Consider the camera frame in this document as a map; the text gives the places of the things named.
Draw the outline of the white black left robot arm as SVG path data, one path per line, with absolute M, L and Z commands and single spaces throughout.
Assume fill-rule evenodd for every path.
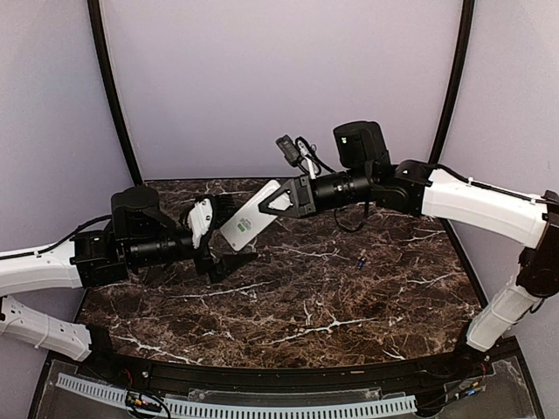
M 78 226 L 54 244 L 1 255 L 1 333 L 12 339 L 63 354 L 88 359 L 105 381 L 123 373 L 122 359 L 113 354 L 108 331 L 70 323 L 33 310 L 15 294 L 53 288 L 95 288 L 128 278 L 141 268 L 193 262 L 198 275 L 219 283 L 257 258 L 254 252 L 210 253 L 212 233 L 236 211 L 232 196 L 198 197 L 173 220 L 160 206 L 155 189 L 136 186 L 111 198 L 111 212 Z

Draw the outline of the white remote control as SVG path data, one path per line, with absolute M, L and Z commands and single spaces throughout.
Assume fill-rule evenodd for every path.
M 241 251 L 277 217 L 259 211 L 259 204 L 280 188 L 280 183 L 271 180 L 249 199 L 220 228 L 225 241 L 234 251 Z

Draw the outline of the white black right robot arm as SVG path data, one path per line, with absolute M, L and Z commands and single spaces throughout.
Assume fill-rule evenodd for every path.
M 533 306 L 558 293 L 558 195 L 501 189 L 459 175 L 438 164 L 390 161 L 382 130 L 374 121 L 354 121 L 333 131 L 344 169 L 283 183 L 259 204 L 263 214 L 305 218 L 354 203 L 412 216 L 433 216 L 472 225 L 523 245 L 519 270 L 469 324 L 465 343 L 445 361 L 463 379 L 480 363 L 480 353 Z

